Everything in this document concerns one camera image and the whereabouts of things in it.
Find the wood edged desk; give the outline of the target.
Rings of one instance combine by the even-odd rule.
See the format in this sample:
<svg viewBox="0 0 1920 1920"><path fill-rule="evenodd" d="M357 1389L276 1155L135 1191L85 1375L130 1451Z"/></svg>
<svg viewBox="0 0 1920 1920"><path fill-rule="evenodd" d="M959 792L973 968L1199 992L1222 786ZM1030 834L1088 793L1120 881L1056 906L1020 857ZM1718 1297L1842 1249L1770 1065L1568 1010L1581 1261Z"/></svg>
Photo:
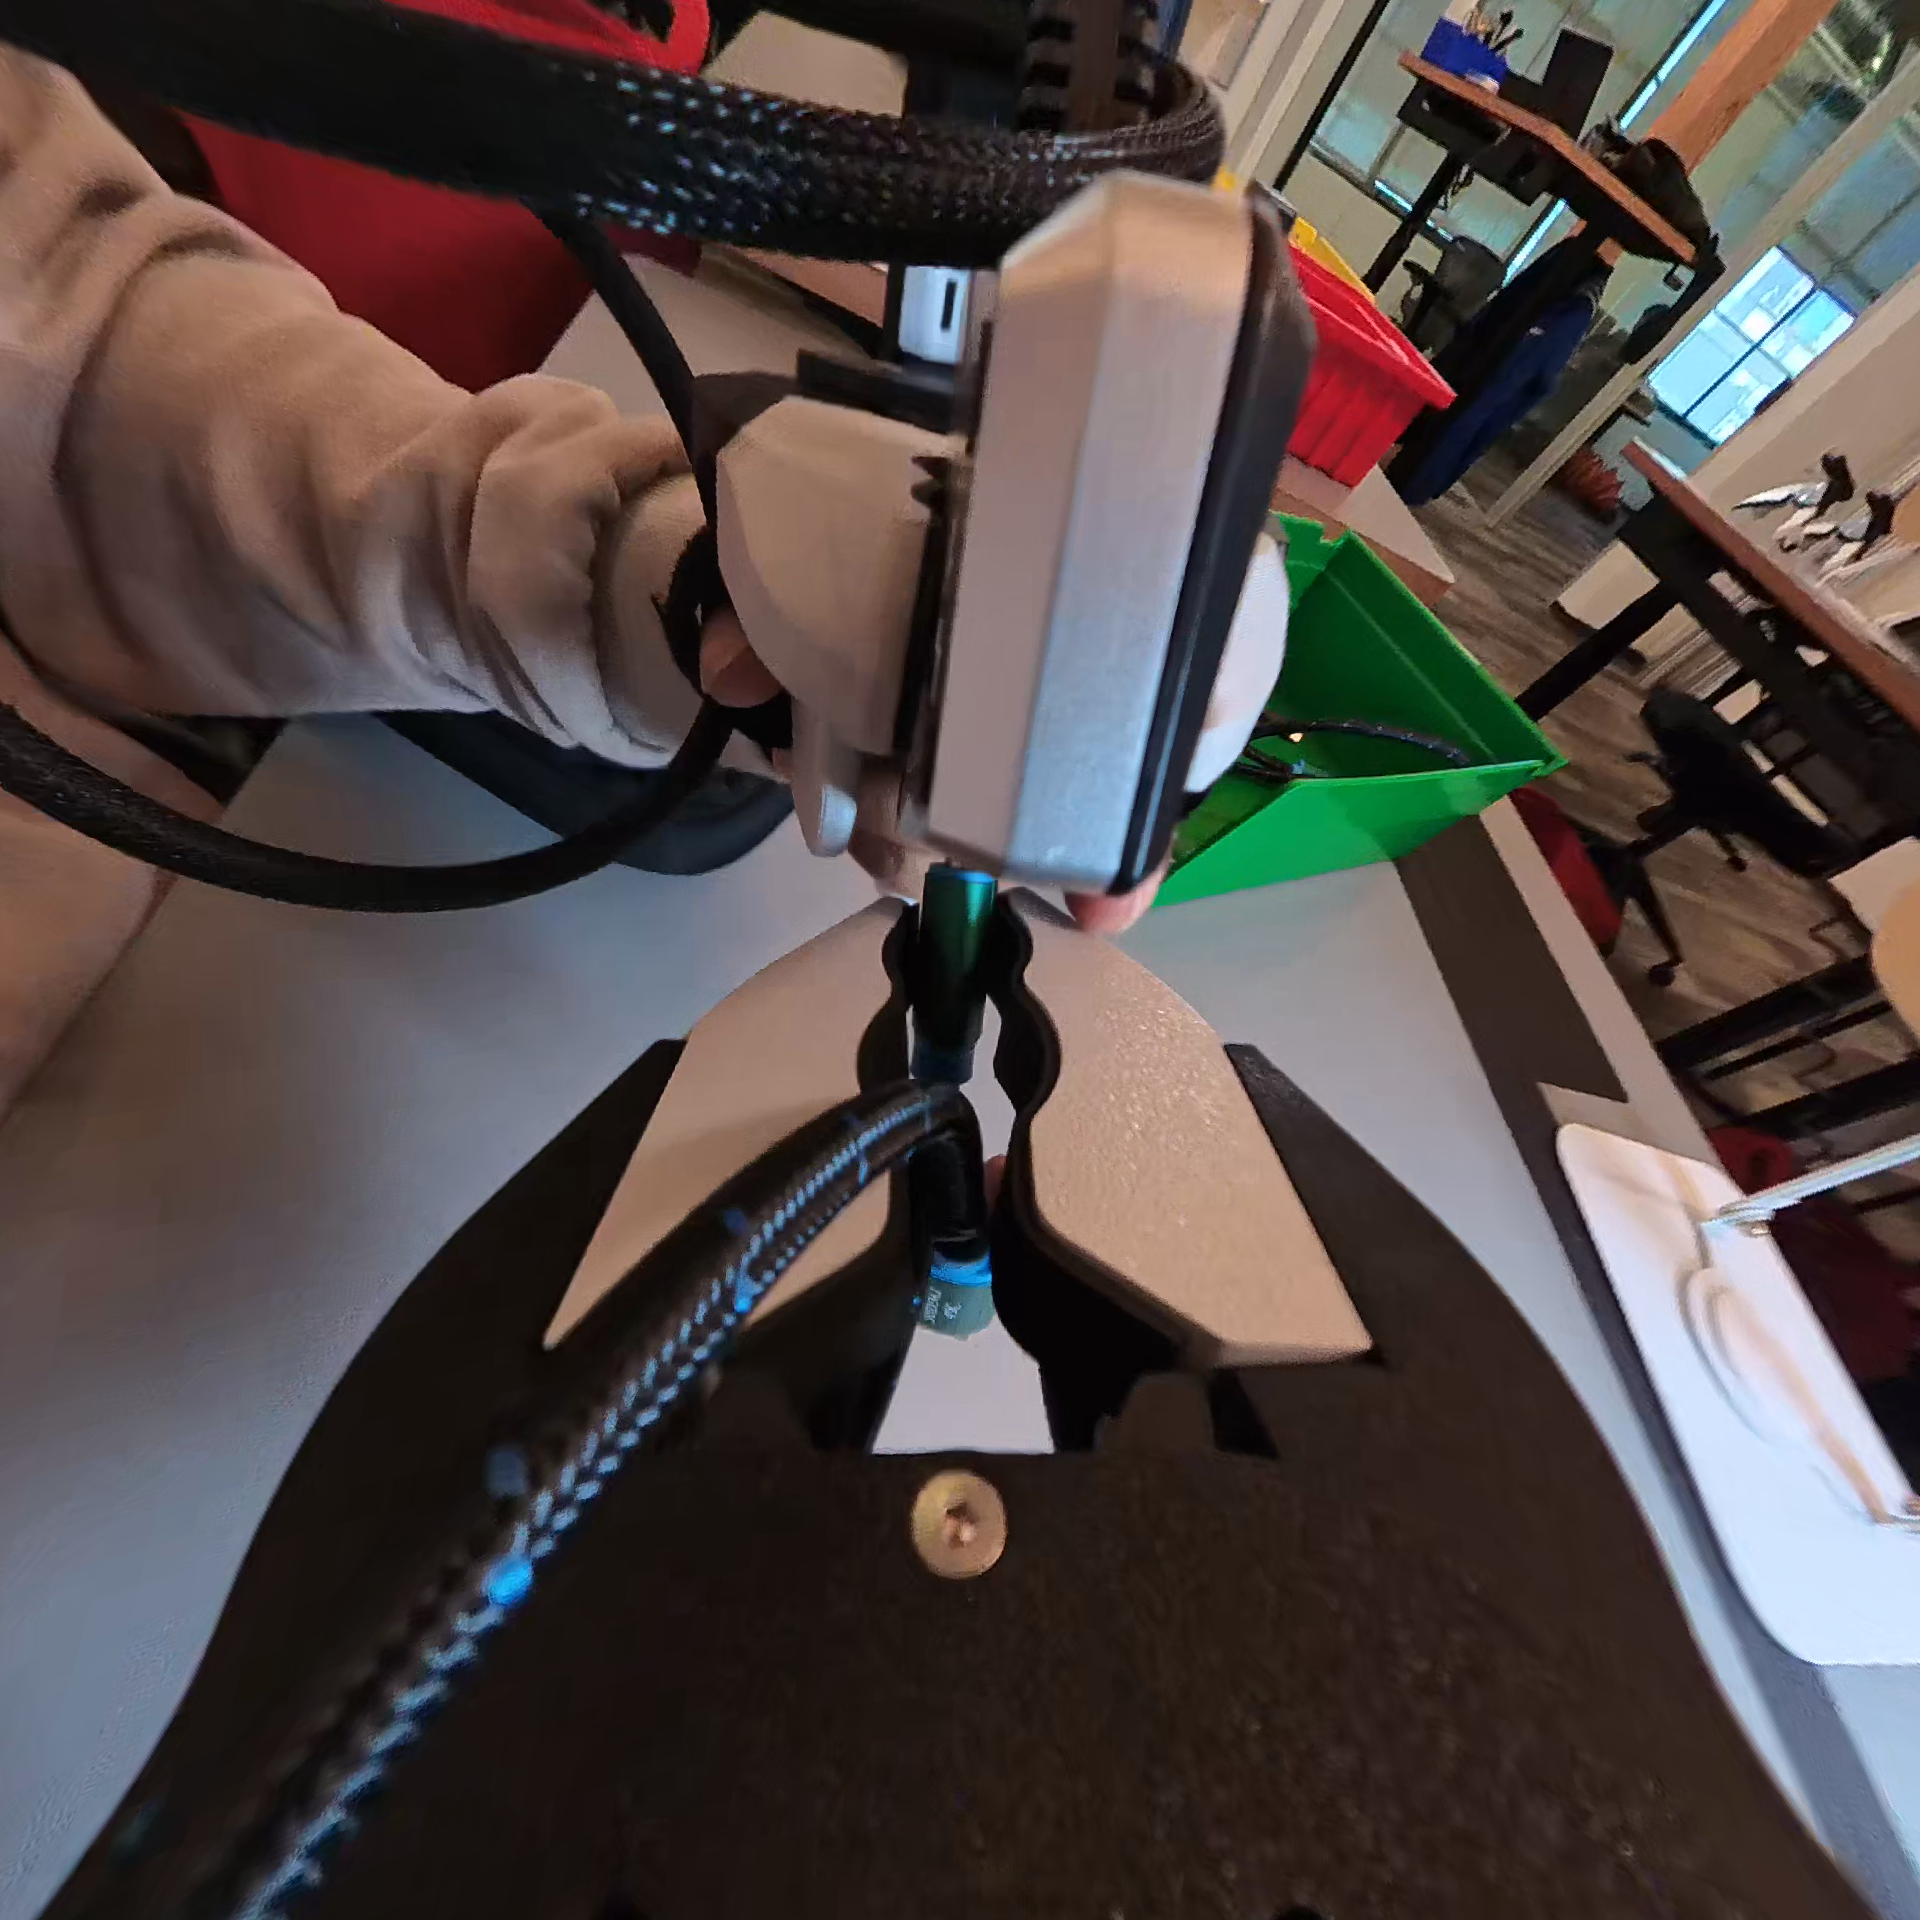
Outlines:
<svg viewBox="0 0 1920 1920"><path fill-rule="evenodd" d="M1735 527L1665 457L1638 441L1623 450L1647 480L1620 547L1650 587L1553 660L1517 695L1544 717L1632 651L1669 612L1684 612L1761 691L1813 756L1860 797L1869 832L1860 857L1917 827L1917 676L1877 629L1837 597L1796 578L1788 562Z"/></svg>

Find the person's left forearm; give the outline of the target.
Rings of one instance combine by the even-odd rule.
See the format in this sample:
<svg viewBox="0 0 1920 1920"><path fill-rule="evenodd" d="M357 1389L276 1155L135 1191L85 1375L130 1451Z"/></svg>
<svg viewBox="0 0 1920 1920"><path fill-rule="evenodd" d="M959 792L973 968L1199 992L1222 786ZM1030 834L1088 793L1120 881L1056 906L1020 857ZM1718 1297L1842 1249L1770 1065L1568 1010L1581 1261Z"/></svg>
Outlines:
<svg viewBox="0 0 1920 1920"><path fill-rule="evenodd" d="M657 419L460 392L4 53L4 693L36 716L500 714L656 767L701 527Z"/></svg>

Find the person's left hand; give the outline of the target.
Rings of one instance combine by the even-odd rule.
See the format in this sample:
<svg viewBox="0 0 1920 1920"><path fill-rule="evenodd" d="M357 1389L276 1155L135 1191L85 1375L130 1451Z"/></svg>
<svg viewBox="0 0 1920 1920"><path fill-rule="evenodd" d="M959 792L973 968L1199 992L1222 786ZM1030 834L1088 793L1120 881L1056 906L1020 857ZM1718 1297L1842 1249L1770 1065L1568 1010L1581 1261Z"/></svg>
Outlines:
<svg viewBox="0 0 1920 1920"><path fill-rule="evenodd" d="M774 675L756 658L730 611L705 620L698 680L704 695L727 709L754 709L780 693ZM871 875L879 897L920 900L933 852L901 831L901 778L887 759L857 762L855 824L846 852ZM1062 893L1062 908L1080 930L1114 939L1145 917L1165 873L1168 867L1159 867L1135 889L1120 897Z"/></svg>

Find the black office chair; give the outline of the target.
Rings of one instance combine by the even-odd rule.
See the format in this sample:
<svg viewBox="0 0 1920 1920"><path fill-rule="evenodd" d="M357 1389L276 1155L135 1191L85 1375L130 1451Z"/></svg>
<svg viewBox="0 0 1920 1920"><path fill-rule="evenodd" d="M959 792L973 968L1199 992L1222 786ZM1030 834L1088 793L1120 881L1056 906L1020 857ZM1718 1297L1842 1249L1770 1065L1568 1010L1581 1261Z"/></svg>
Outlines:
<svg viewBox="0 0 1920 1920"><path fill-rule="evenodd" d="M1638 817L1636 839L1623 844L1586 832L1584 848L1609 898L1640 912L1661 949L1658 962L1645 971L1647 986L1669 989L1684 953L1647 873L1653 856L1703 832L1735 873L1744 873L1744 856L1737 851L1744 844L1799 881L1826 881L1839 871L1852 844L1794 808L1751 759L1737 729L1710 704L1656 688L1645 697L1638 721L1650 751L1634 753L1632 762L1645 763L1664 781L1665 801Z"/></svg>

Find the green plastic bin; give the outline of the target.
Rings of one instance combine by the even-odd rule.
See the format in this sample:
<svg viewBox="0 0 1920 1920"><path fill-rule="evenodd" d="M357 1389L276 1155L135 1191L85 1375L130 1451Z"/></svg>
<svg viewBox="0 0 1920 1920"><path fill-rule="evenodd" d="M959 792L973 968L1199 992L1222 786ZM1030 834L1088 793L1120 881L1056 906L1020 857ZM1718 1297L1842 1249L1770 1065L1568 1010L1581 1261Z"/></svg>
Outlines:
<svg viewBox="0 0 1920 1920"><path fill-rule="evenodd" d="M1176 906L1398 860L1566 756L1354 535L1276 515L1286 655L1254 736L1174 832Z"/></svg>

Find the blue hanging jacket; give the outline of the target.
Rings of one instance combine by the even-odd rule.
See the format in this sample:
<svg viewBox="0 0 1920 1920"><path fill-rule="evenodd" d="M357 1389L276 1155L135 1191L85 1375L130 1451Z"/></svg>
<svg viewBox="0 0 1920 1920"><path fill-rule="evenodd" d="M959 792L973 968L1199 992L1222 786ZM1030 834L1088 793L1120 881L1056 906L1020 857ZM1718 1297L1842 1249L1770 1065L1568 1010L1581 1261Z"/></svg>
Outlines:
<svg viewBox="0 0 1920 1920"><path fill-rule="evenodd" d="M1384 477L1408 508L1450 491L1478 457L1557 387L1588 337L1612 268L1569 236L1536 257L1438 354L1453 399L1404 436Z"/></svg>

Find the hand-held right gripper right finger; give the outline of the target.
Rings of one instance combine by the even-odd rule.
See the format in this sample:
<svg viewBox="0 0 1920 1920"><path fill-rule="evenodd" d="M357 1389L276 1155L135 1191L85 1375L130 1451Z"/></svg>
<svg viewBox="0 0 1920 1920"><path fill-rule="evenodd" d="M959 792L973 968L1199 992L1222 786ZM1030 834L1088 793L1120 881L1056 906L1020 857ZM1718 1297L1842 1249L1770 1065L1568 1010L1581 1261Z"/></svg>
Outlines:
<svg viewBox="0 0 1920 1920"><path fill-rule="evenodd" d="M1038 897L992 917L993 1077L1014 1113L992 1297L1039 1369L1049 1442L1088 1451L1145 1378L1370 1353L1252 1093L1245 1050Z"/></svg>

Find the red plastic bin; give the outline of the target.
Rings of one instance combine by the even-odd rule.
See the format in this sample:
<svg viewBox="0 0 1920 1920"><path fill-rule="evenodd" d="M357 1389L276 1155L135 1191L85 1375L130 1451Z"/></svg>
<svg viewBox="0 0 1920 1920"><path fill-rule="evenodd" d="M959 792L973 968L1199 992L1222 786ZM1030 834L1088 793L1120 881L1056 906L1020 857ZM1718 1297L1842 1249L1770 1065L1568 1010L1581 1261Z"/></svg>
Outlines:
<svg viewBox="0 0 1920 1920"><path fill-rule="evenodd" d="M1445 415L1456 392L1306 219L1293 223L1286 243L1314 328L1286 455L1353 490L1424 412Z"/></svg>

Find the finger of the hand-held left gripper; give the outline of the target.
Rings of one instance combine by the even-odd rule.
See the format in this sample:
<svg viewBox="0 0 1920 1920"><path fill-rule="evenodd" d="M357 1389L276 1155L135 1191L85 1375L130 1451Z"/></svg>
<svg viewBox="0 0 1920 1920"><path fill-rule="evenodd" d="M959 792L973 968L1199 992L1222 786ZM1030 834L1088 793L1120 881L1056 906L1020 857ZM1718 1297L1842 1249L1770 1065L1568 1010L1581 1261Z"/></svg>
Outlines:
<svg viewBox="0 0 1920 1920"><path fill-rule="evenodd" d="M943 857L927 842L951 676L964 440L781 399L719 449L714 552L788 701L806 851Z"/></svg>
<svg viewBox="0 0 1920 1920"><path fill-rule="evenodd" d="M1288 637L1286 541L1261 532L1232 616L1184 792L1209 792L1252 736L1284 666Z"/></svg>

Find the wooden standing desk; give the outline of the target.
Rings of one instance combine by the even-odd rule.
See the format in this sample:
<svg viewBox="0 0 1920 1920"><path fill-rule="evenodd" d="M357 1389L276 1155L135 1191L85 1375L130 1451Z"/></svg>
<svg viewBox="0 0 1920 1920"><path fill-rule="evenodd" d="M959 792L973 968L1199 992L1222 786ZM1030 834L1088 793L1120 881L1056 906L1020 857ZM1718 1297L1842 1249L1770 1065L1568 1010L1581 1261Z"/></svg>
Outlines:
<svg viewBox="0 0 1920 1920"><path fill-rule="evenodd" d="M1398 71L1409 80L1409 95L1398 112L1400 123L1424 133L1445 151L1445 157L1397 229L1391 244L1376 261L1374 285L1400 264L1413 234L1424 229L1453 180L1464 175L1496 180L1502 172L1496 156L1506 147L1527 153L1528 165L1520 169L1536 177L1536 196L1568 209L1588 252L1616 250L1658 261L1676 272L1700 272L1700 261L1710 252L1694 244L1599 156L1584 149L1577 135L1509 100L1496 88L1453 76L1417 56L1400 56Z"/></svg>

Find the white stand base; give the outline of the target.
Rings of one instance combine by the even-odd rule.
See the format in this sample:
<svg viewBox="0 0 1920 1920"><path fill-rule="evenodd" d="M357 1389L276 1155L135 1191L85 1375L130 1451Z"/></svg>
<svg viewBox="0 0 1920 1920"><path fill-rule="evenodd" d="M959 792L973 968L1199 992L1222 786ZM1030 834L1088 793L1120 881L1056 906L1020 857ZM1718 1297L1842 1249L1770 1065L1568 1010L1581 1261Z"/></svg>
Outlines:
<svg viewBox="0 0 1920 1920"><path fill-rule="evenodd" d="M1796 1660L1917 1664L1914 1487L1720 1171L1584 1123L1557 1160L1749 1609Z"/></svg>

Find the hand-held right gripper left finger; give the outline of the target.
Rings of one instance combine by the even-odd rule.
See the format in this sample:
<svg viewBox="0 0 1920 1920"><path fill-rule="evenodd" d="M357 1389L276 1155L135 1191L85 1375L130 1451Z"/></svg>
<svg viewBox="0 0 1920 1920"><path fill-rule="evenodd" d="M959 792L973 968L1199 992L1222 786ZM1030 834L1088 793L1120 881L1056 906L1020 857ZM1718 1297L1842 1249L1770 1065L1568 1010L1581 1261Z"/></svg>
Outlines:
<svg viewBox="0 0 1920 1920"><path fill-rule="evenodd" d="M903 900L865 906L690 1028L545 1325L548 1352L580 1348L580 1329L698 1197L855 1093L904 1079L909 930ZM895 1171L784 1273L734 1346L748 1372L780 1381L820 1447L863 1449L878 1433L913 1325L913 1252Z"/></svg>

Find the black mesh wrist rest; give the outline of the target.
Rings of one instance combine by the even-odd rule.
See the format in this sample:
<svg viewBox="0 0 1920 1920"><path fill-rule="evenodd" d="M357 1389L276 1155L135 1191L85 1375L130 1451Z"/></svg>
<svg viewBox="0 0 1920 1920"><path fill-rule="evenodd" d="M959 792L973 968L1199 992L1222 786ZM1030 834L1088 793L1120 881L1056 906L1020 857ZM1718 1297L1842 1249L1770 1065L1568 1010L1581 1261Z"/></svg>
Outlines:
<svg viewBox="0 0 1920 1920"><path fill-rule="evenodd" d="M657 785L586 751L559 748L496 714L388 711L378 721L525 821L569 837L637 805ZM754 852L788 817L785 786L714 768L620 864L637 873L705 875Z"/></svg>

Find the red fabric bin white label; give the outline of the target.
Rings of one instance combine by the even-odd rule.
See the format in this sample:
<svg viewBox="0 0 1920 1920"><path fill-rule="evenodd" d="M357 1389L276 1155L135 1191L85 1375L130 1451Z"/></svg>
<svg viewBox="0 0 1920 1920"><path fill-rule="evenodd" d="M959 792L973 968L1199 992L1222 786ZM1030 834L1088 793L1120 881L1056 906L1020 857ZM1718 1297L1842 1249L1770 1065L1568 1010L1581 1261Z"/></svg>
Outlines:
<svg viewBox="0 0 1920 1920"><path fill-rule="evenodd" d="M693 76L705 63L705 3L397 5L567 53ZM533 210L286 149L193 114L182 120L208 193L273 250L450 385L480 393L536 373L592 283Z"/></svg>

